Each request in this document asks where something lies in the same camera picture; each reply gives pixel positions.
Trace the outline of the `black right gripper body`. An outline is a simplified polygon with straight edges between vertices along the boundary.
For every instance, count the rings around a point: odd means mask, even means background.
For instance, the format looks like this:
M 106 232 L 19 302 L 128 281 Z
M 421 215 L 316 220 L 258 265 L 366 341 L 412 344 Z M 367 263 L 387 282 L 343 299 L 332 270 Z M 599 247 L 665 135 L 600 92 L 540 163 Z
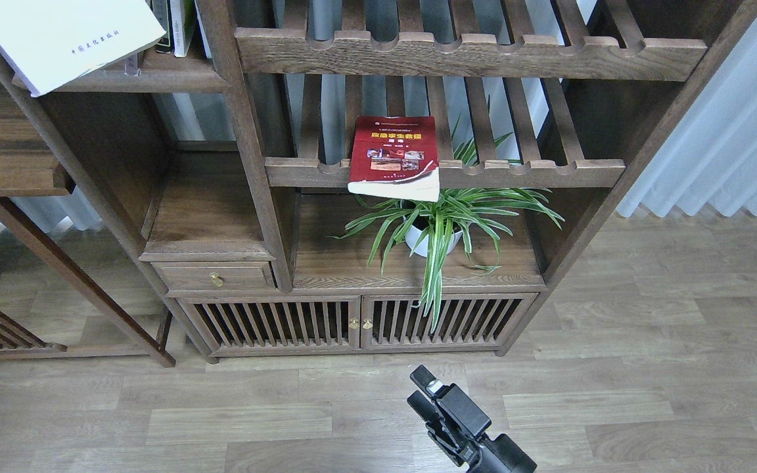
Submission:
M 456 384 L 427 384 L 426 427 L 435 444 L 469 472 L 534 472 L 534 462 L 507 434 L 486 435 L 492 420 Z

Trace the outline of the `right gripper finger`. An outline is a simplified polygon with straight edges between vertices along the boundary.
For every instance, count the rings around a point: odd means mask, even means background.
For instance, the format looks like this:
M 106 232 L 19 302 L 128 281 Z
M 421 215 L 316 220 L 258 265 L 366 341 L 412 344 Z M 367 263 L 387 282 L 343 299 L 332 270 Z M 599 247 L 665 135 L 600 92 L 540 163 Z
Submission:
M 417 388 L 430 398 L 438 396 L 439 391 L 444 387 L 444 383 L 436 379 L 432 372 L 424 365 L 419 365 L 409 377 L 411 377 Z
M 421 392 L 414 392 L 407 398 L 407 403 L 429 427 L 439 427 L 442 417 L 439 409 L 430 398 Z

